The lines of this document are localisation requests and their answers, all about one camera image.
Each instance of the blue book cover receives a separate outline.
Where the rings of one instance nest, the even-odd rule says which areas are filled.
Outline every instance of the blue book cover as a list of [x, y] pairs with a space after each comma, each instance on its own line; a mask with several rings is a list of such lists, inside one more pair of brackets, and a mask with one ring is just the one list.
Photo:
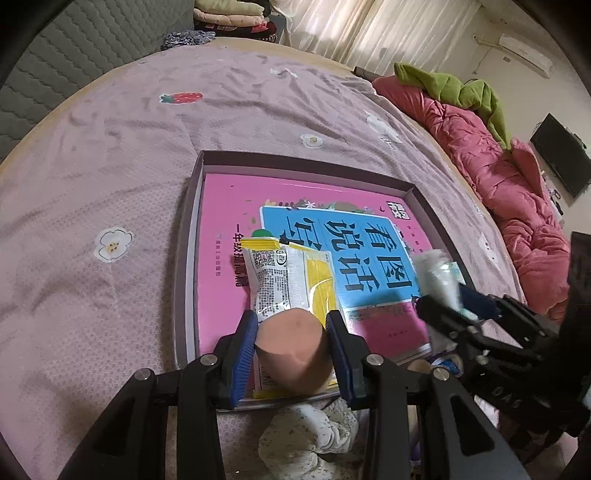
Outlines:
[[261, 224], [283, 242], [331, 252], [337, 294], [344, 309], [419, 296], [405, 245], [386, 217], [263, 206]]

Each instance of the blue gripper pad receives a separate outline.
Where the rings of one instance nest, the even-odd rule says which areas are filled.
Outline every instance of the blue gripper pad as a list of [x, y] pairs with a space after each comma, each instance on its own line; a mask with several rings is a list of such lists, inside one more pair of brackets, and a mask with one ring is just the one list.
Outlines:
[[462, 297], [462, 306], [476, 314], [480, 320], [497, 319], [501, 316], [501, 311], [496, 306], [496, 302], [486, 295], [472, 290], [470, 287], [459, 283], [460, 296]]
[[328, 312], [326, 333], [340, 396], [353, 410], [367, 408], [369, 389], [363, 376], [363, 359], [371, 353], [367, 343], [347, 331], [338, 310]]
[[216, 407], [233, 410], [244, 397], [251, 373], [258, 319], [252, 310], [245, 310], [236, 333], [220, 338], [215, 353], [222, 358]]

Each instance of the television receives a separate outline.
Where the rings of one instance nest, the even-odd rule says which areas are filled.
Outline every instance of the television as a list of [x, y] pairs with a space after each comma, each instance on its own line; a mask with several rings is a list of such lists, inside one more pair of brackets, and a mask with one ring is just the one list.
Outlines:
[[573, 198], [591, 182], [591, 160], [578, 137], [548, 114], [531, 137], [535, 149]]

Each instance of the air conditioner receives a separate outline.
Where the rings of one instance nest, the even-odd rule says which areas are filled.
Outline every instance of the air conditioner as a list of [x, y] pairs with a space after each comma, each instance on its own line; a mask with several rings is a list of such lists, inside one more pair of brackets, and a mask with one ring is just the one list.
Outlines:
[[552, 60], [550, 60], [543, 53], [540, 53], [535, 48], [530, 47], [528, 44], [525, 44], [516, 38], [510, 37], [509, 35], [505, 35], [504, 33], [501, 35], [499, 45], [526, 59], [528, 62], [542, 70], [542, 72], [544, 72], [548, 78], [550, 78], [550, 75], [554, 69], [554, 65], [552, 65]]
[[509, 35], [503, 33], [499, 39], [498, 44], [489, 43], [483, 41], [480, 38], [474, 38], [481, 45], [488, 45], [490, 47], [500, 48], [501, 50], [508, 50], [509, 52], [520, 56], [522, 59], [533, 65], [536, 71], [545, 78], [550, 78], [552, 72], [554, 71], [552, 60], [550, 60], [546, 55], [544, 55], [542, 52], [539, 52], [534, 47], [529, 46], [527, 43], [523, 43], [521, 40], [517, 40], [516, 38], [510, 37]]

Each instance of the white cloth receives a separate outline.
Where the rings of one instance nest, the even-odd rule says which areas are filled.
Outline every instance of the white cloth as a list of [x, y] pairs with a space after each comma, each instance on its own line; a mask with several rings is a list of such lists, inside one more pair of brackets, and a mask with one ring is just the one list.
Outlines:
[[359, 429], [339, 398], [324, 410], [293, 405], [271, 420], [259, 440], [259, 456], [278, 480], [356, 480], [357, 470], [330, 463], [322, 453], [346, 453]]
[[353, 68], [393, 74], [395, 61], [437, 70], [480, 3], [476, 0], [275, 0], [281, 42]]

